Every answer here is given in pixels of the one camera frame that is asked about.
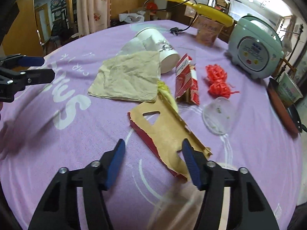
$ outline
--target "blue gripper pad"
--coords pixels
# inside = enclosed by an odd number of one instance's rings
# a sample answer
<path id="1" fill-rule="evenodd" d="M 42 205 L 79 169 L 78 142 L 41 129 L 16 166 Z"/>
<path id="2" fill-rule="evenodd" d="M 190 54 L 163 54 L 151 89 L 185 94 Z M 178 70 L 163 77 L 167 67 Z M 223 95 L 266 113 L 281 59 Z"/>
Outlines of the blue gripper pad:
<path id="1" fill-rule="evenodd" d="M 102 156 L 102 165 L 107 170 L 105 181 L 106 190 L 108 190 L 115 182 L 119 173 L 119 168 L 125 154 L 125 141 L 120 139 L 114 150 L 108 151 Z"/>
<path id="2" fill-rule="evenodd" d="M 41 67 L 45 63 L 43 57 L 25 56 L 18 60 L 18 64 L 22 67 Z"/>
<path id="3" fill-rule="evenodd" d="M 187 139 L 182 141 L 182 153 L 193 184 L 198 190 L 204 190 L 205 184 L 201 176 L 204 172 L 204 165 L 207 163 L 207 159 L 202 152 L 195 151 Z"/>

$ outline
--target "table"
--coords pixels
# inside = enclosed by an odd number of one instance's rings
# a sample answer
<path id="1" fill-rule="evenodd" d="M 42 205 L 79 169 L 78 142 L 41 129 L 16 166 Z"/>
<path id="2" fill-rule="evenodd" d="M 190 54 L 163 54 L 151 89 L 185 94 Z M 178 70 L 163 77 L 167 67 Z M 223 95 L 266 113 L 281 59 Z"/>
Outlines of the table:
<path id="1" fill-rule="evenodd" d="M 45 57 L 53 68 L 49 85 L 30 86 L 5 104 L 0 122 L 0 179 L 8 205 L 23 229 L 60 167 L 85 167 L 112 150 L 119 138 L 126 142 L 125 158 L 116 184 L 103 192 L 114 229 L 192 229 L 203 192 L 191 182 L 171 175 L 131 128 L 127 112 L 134 102 L 100 99 L 87 95 L 102 61 L 146 26 L 166 32 L 185 28 L 173 21 L 145 22 L 103 30 L 73 41 Z M 196 51 L 200 106 L 179 104 L 179 113 L 205 145 L 212 160 L 224 167 L 247 167 L 258 182 L 277 218 L 286 229 L 297 201 L 301 176 L 300 137 L 292 139 L 273 111 L 267 80 L 253 81 L 224 55 L 227 44 L 217 39 L 212 48 L 195 41 L 196 29 L 165 37 L 176 49 Z M 205 66 L 219 64 L 227 82 L 240 91 L 230 97 L 237 120 L 226 136 L 210 133 L 202 121 L 202 108 L 212 101 Z M 162 75 L 172 93 L 175 72 Z M 79 217 L 87 229 L 81 190 Z"/>

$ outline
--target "red plastic rope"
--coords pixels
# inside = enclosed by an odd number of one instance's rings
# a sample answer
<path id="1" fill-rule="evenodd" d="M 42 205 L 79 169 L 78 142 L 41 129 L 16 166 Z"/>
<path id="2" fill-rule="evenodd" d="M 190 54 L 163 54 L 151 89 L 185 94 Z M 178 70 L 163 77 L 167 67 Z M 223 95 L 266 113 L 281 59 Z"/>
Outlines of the red plastic rope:
<path id="1" fill-rule="evenodd" d="M 226 84 L 227 73 L 218 64 L 206 66 L 208 80 L 210 82 L 209 93 L 214 96 L 222 96 L 229 98 L 231 94 L 239 93 L 232 92 Z"/>

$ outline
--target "screw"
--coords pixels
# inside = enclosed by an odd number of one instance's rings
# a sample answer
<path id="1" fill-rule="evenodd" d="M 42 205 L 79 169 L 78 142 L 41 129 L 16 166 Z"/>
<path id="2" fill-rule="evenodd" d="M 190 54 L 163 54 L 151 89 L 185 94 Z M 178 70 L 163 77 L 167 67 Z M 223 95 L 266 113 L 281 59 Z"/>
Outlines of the screw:
<path id="1" fill-rule="evenodd" d="M 213 161 L 208 161 L 207 162 L 207 166 L 209 166 L 210 168 L 214 168 L 215 167 L 215 162 L 213 162 Z"/>
<path id="2" fill-rule="evenodd" d="M 66 167 L 62 167 L 62 168 L 59 169 L 59 173 L 61 173 L 61 174 L 64 174 L 67 171 L 68 171 L 68 168 L 66 168 Z"/>
<path id="3" fill-rule="evenodd" d="M 99 167 L 100 166 L 100 162 L 99 161 L 92 161 L 91 166 L 92 167 Z"/>
<path id="4" fill-rule="evenodd" d="M 242 173 L 242 174 L 247 174 L 248 173 L 248 169 L 247 168 L 240 168 L 240 172 Z"/>

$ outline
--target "rice cooker handle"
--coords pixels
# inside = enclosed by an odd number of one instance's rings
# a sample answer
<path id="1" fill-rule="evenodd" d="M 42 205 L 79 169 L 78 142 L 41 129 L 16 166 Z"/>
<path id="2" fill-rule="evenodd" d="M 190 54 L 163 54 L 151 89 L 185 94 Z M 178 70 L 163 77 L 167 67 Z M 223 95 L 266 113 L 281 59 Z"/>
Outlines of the rice cooker handle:
<path id="1" fill-rule="evenodd" d="M 268 28 L 270 28 L 272 30 L 273 34 L 276 37 L 276 40 L 281 44 L 281 41 L 280 41 L 280 38 L 279 38 L 278 34 L 275 32 L 275 30 L 269 24 L 267 24 L 266 22 L 264 22 L 263 20 L 255 17 L 255 16 L 244 16 L 242 18 L 244 18 L 244 19 L 246 19 L 248 21 L 259 21 L 263 25 L 267 26 Z"/>

